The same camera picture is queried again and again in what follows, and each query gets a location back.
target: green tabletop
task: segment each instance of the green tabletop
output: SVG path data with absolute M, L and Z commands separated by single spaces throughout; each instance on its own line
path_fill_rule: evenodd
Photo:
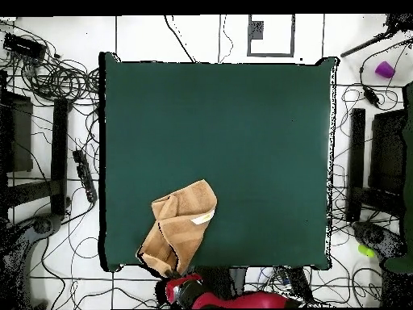
M 206 179 L 218 206 L 193 265 L 327 268 L 336 63 L 138 63 L 101 54 L 102 265 L 139 264 L 151 202 Z

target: cable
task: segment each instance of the cable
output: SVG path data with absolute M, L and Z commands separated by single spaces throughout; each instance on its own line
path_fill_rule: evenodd
M 190 56 L 190 54 L 188 53 L 188 51 L 186 51 L 186 48 L 184 47 L 184 44 L 181 42 L 181 40 L 179 39 L 179 37 L 177 36 L 177 33 L 170 27 L 169 23 L 168 23 L 168 19 L 166 18 L 166 15 L 164 15 L 164 19 L 166 22 L 166 26 L 168 27 L 168 29 L 173 33 L 173 35 L 177 38 L 177 41 L 179 42 L 179 44 L 181 45 L 182 49 L 185 51 L 186 55 L 188 56 L 188 58 L 190 59 L 190 61 L 192 63 L 195 63 L 196 60 Z
M 358 304 L 361 308 L 363 308 L 364 306 L 361 304 L 360 300 L 358 299 L 358 296 L 359 296 L 360 294 L 356 291 L 356 286 L 355 286 L 356 282 L 355 282 L 354 279 L 356 278 L 356 275 L 357 275 L 359 272 L 363 271 L 363 270 L 368 270 L 368 271 L 370 271 L 370 272 L 374 272 L 375 274 L 378 274 L 380 277 L 382 276 L 382 274 L 380 274 L 377 270 L 372 269 L 371 267 L 362 267 L 362 268 L 356 270 L 356 271 L 353 273 L 353 276 L 352 276 L 352 289 L 353 289 L 353 294 L 354 294 L 354 298 L 355 298 L 356 301 L 357 301 L 357 304 Z M 378 289 L 374 284 L 372 284 L 372 283 L 369 284 L 369 289 L 371 290 L 371 292 L 368 292 L 368 291 L 367 291 L 366 289 L 364 289 L 364 288 L 361 288 L 361 289 L 363 290 L 363 295 L 364 295 L 363 297 L 365 297 L 365 294 L 368 293 L 368 294 L 370 294 L 370 295 L 371 295 L 374 299 L 376 299 L 376 300 L 380 300 L 380 299 L 381 299 L 380 294 L 378 294 L 378 293 L 374 294 L 374 293 L 373 293 L 373 290 L 376 291 L 376 290 Z
M 66 283 L 65 283 L 65 281 L 64 281 L 61 277 L 59 277 L 57 274 L 54 274 L 53 272 L 51 272 L 51 271 L 46 267 L 46 264 L 44 264 L 44 255 L 46 254 L 47 250 L 48 250 L 48 238 L 46 239 L 46 248 L 44 249 L 44 252 L 43 252 L 42 257 L 41 257 L 41 263 L 42 263 L 42 265 L 43 265 L 43 268 L 44 268 L 49 274 L 51 274 L 52 276 L 56 277 L 57 279 L 59 279 L 59 280 L 63 283 L 63 288 L 61 289 L 59 295 L 56 297 L 55 301 L 54 301 L 53 304 L 52 304 L 52 307 L 50 308 L 50 310 L 53 310 L 53 308 L 54 308 L 55 305 L 56 305 L 57 300 L 61 297 L 61 295 L 63 294 L 63 291 L 64 291 L 65 288 L 66 288 Z
M 228 16 L 228 15 L 225 15 L 225 19 L 223 20 L 223 34 L 224 34 L 224 35 L 229 39 L 229 41 L 231 42 L 231 48 L 230 48 L 230 50 L 229 50 L 229 53 L 228 53 L 226 56 L 224 56 L 223 59 L 222 59 L 219 63 L 222 63 L 225 58 L 229 57 L 229 55 L 231 55 L 232 49 L 234 48 L 234 42 L 232 41 L 232 39 L 231 39 L 230 37 L 228 37 L 227 33 L 225 32 L 225 23 L 227 22 L 227 16 Z

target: black metal frame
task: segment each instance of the black metal frame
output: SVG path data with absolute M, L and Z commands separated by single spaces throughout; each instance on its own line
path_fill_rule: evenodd
M 54 101 L 51 180 L 8 187 L 7 168 L 13 160 L 14 141 L 12 110 L 19 109 L 12 108 L 6 78 L 7 73 L 0 71 L 0 308 L 33 309 L 27 272 L 33 246 L 59 230 L 69 205 L 66 178 L 68 113 L 71 105 L 65 98 Z M 10 225 L 9 208 L 48 196 L 50 214 Z M 46 307 L 42 303 L 34 308 Z
M 51 180 L 7 186 L 7 161 L 10 160 L 13 131 L 11 121 L 11 104 L 7 96 L 5 71 L 0 72 L 0 218 L 6 219 L 8 209 L 22 203 L 50 198 L 52 213 L 60 216 L 66 211 L 66 178 L 67 178 L 67 131 L 69 101 L 58 98 L 54 101 L 52 129 L 52 163 Z

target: tan towel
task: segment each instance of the tan towel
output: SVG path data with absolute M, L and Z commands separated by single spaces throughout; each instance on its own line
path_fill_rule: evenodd
M 164 276 L 168 270 L 182 274 L 201 245 L 216 204 L 205 180 L 153 201 L 156 221 L 136 256 Z

